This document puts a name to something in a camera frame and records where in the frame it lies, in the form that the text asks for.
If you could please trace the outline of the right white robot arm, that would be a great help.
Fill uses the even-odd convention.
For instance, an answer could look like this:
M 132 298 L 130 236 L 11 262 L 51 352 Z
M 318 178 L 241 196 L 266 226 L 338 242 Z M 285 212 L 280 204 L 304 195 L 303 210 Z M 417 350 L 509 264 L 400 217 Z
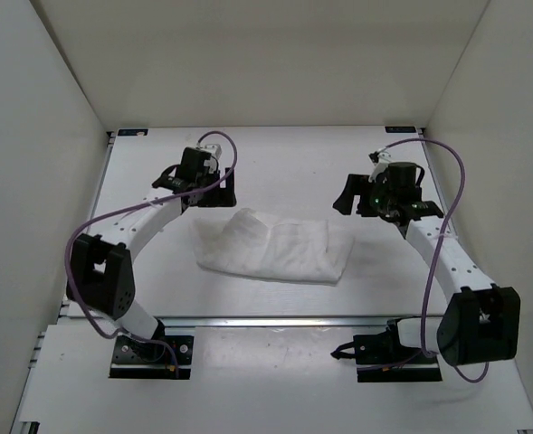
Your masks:
M 429 266 L 429 281 L 447 301 L 440 318 L 390 321 L 380 334 L 383 354 L 399 363 L 421 349 L 451 366 L 510 360 L 518 347 L 519 294 L 482 272 L 447 231 L 442 210 L 422 197 L 424 174 L 414 163 L 381 163 L 371 175 L 349 175 L 333 204 L 343 215 L 392 223 Z

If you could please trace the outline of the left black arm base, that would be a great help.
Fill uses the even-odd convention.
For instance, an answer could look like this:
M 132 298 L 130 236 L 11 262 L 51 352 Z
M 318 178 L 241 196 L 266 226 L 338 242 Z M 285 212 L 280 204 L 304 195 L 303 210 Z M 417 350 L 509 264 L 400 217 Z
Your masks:
M 172 348 L 177 364 L 163 345 L 140 343 L 120 335 L 110 359 L 110 379 L 189 380 L 195 343 L 193 333 L 173 332 L 167 328 L 160 340 Z

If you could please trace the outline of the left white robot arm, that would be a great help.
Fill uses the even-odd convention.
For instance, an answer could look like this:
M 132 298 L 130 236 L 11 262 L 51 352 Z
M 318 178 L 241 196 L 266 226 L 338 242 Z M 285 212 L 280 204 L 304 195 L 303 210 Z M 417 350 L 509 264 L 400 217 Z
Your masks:
M 112 224 L 95 234 L 79 228 L 65 253 L 66 296 L 87 318 L 94 314 L 110 321 L 112 339 L 123 333 L 134 339 L 134 348 L 147 360 L 160 357 L 166 348 L 161 322 L 136 300 L 133 262 L 170 222 L 193 207 L 220 208 L 236 204 L 234 168 L 220 168 L 222 148 L 197 143 L 184 149 L 181 160 L 166 168 L 136 205 L 94 218 Z

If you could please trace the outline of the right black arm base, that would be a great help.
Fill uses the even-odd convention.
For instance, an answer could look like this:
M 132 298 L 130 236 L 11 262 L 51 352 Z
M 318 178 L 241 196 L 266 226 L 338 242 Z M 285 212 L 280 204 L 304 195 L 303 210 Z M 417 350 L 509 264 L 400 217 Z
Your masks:
M 353 335 L 330 356 L 335 360 L 356 363 L 358 383 L 441 382 L 436 358 L 426 357 L 415 347 L 402 344 L 399 337 L 401 319 L 389 319 L 383 331 Z

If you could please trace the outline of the white skirt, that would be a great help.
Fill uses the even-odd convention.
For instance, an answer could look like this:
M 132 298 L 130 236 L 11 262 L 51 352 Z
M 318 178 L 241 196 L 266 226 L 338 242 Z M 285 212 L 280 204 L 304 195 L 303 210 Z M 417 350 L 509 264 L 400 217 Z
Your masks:
M 327 220 L 300 220 L 243 208 L 231 219 L 196 219 L 190 235 L 197 264 L 243 278 L 336 284 L 354 245 Z

